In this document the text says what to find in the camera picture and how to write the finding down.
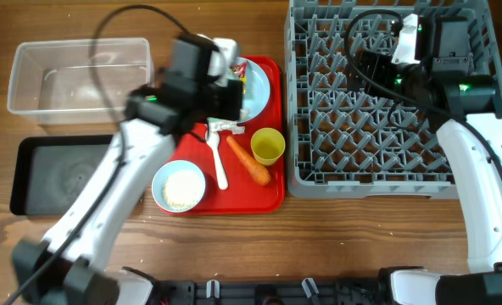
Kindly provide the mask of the white napkin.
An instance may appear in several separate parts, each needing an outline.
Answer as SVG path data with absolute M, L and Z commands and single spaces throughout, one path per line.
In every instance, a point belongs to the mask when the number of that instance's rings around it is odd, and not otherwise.
M 234 135 L 243 134 L 245 127 L 238 125 L 237 121 L 208 118 L 208 126 L 212 132 L 230 131 Z

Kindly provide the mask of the yellow cup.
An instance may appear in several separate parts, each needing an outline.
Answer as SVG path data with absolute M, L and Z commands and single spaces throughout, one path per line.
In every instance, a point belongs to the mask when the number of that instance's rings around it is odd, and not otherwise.
M 273 128 L 261 128 L 252 135 L 250 146 L 254 158 L 260 164 L 270 166 L 282 156 L 286 142 L 280 131 Z

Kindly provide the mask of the light blue bowl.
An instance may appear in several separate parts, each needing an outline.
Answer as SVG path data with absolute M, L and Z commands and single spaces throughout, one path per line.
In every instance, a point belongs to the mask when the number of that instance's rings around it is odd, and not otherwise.
M 152 195 L 158 207 L 168 213 L 185 213 L 197 207 L 206 190 L 201 169 L 186 160 L 163 165 L 155 174 Z

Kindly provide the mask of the white rice pile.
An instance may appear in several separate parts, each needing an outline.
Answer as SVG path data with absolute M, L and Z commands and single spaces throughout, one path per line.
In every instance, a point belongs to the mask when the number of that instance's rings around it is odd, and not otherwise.
M 204 188 L 205 183 L 201 175 L 190 169 L 179 170 L 163 183 L 162 197 L 170 210 L 189 210 L 200 202 Z

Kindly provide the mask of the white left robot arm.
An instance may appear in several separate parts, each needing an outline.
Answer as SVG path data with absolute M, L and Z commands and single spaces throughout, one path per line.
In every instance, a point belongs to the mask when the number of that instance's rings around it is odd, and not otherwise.
M 181 138 L 211 118 L 236 120 L 243 84 L 231 72 L 239 47 L 227 38 L 180 34 L 159 86 L 141 86 L 120 127 L 70 209 L 44 237 L 12 252 L 15 296 L 30 304 L 151 304 L 156 280 L 106 267 L 122 225 Z

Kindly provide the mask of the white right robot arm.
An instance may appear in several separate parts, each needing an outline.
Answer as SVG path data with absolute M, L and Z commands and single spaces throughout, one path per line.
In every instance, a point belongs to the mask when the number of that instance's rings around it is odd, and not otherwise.
M 502 304 L 502 99 L 471 72 L 468 21 L 391 13 L 392 56 L 348 56 L 349 79 L 427 115 L 455 178 L 468 241 L 467 274 L 384 269 L 392 304 Z

